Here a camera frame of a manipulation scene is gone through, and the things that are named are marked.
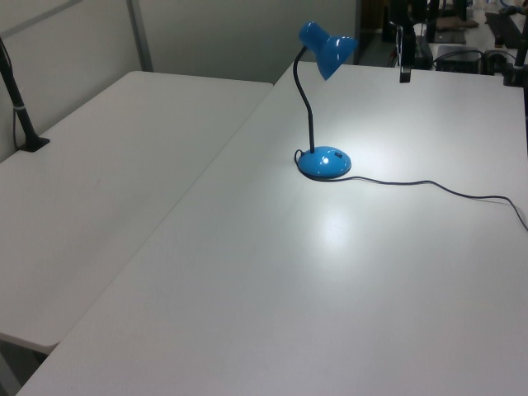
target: lamp shade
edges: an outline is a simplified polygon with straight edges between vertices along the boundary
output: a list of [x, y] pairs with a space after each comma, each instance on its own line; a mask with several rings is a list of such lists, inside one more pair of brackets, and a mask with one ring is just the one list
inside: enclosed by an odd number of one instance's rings
[[357, 40], [340, 35], [329, 35], [313, 21], [307, 22], [301, 28], [299, 39], [315, 54], [319, 72], [325, 80], [332, 76], [357, 47]]

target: cable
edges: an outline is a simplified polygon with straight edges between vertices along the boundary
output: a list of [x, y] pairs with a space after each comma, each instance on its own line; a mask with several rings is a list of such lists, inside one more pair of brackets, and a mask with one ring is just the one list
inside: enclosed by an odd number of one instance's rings
[[13, 143], [15, 144], [15, 150], [20, 150], [17, 145], [17, 111], [13, 109]]
[[335, 183], [335, 182], [348, 182], [348, 181], [352, 181], [352, 180], [361, 180], [363, 182], [371, 182], [371, 183], [375, 183], [375, 184], [381, 184], [381, 185], [384, 185], [384, 186], [419, 186], [421, 184], [432, 184], [433, 186], [437, 186], [437, 187], [441, 188], [442, 190], [449, 192], [450, 194], [453, 194], [455, 196], [461, 196], [462, 198], [468, 198], [470, 200], [491, 200], [491, 199], [506, 200], [511, 205], [511, 207], [513, 208], [515, 213], [517, 214], [517, 217], [519, 218], [519, 221], [521, 222], [522, 226], [525, 228], [526, 231], [528, 231], [528, 226], [526, 226], [525, 222], [522, 220], [522, 217], [519, 214], [519, 211], [517, 210], [515, 205], [513, 205], [512, 200], [510, 200], [507, 196], [469, 196], [467, 194], [462, 194], [461, 192], [456, 192], [456, 191], [450, 190], [449, 188], [444, 187], [442, 184], [439, 184], [439, 183], [437, 183], [435, 181], [432, 181], [432, 180], [406, 181], [406, 182], [404, 182], [404, 181], [380, 181], [380, 180], [370, 179], [368, 177], [362, 177], [362, 176], [350, 176], [350, 177], [343, 177], [341, 179], [322, 179], [322, 178], [314, 177], [314, 176], [311, 176], [311, 175], [309, 175], [307, 173], [304, 173], [300, 169], [299, 160], [297, 159], [297, 154], [298, 153], [301, 153], [301, 155], [303, 155], [303, 151], [299, 150], [299, 149], [295, 151], [294, 161], [295, 161], [295, 165], [297, 166], [297, 169], [299, 169], [299, 172], [301, 172], [303, 175], [305, 175], [308, 179], [314, 180], [316, 182]]
[[7, 62], [9, 63], [9, 68], [11, 69], [11, 73], [13, 73], [13, 67], [11, 63], [11, 58], [9, 58], [9, 53], [7, 52], [6, 46], [3, 44], [2, 37], [0, 37], [0, 47], [2, 47], [2, 52], [5, 54]]
[[452, 56], [459, 55], [459, 54], [471, 54], [471, 53], [477, 53], [477, 54], [480, 54], [480, 56], [484, 55], [484, 52], [479, 51], [478, 49], [464, 49], [464, 50], [461, 50], [461, 51], [453, 51], [453, 52], [449, 52], [447, 54], [443, 54], [443, 55], [439, 56], [438, 58], [434, 59], [432, 62], [433, 62], [433, 64], [435, 64], [436, 61], [438, 61], [438, 60], [443, 60], [443, 59], [450, 58]]
[[512, 54], [510, 54], [509, 52], [507, 51], [502, 51], [500, 49], [489, 49], [485, 52], [486, 55], [488, 54], [506, 54], [508, 55], [509, 57], [511, 57], [513, 60], [515, 60], [515, 56], [513, 56]]

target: lamp base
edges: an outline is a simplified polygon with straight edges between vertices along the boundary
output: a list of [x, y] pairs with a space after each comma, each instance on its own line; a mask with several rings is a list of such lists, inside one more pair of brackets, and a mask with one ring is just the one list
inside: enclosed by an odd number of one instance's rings
[[24, 143], [22, 146], [20, 146], [18, 149], [20, 151], [27, 151], [29, 153], [34, 153], [35, 151], [38, 151], [39, 149], [46, 146], [50, 140], [47, 138], [41, 138], [40, 136], [37, 137], [38, 139], [34, 139], [31, 144], [28, 144], [27, 142]]
[[316, 147], [314, 153], [305, 151], [297, 163], [300, 171], [311, 177], [333, 179], [350, 171], [351, 160], [343, 151], [328, 146]]

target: gray floor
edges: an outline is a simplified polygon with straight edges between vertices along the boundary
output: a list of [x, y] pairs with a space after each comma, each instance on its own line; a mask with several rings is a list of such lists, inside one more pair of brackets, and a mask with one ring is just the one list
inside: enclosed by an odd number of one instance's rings
[[386, 68], [394, 46], [394, 43], [383, 42], [381, 33], [361, 33], [359, 64]]

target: white table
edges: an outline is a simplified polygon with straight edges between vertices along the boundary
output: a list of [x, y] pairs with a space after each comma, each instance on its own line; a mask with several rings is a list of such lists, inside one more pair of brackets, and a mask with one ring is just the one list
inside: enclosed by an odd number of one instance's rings
[[50, 352], [270, 89], [130, 73], [0, 164], [0, 339]]
[[[522, 90], [299, 75], [316, 144], [348, 152], [351, 174], [502, 193], [527, 213]], [[525, 396], [528, 233], [512, 209], [310, 181], [292, 161], [306, 124], [290, 69], [20, 396]]]

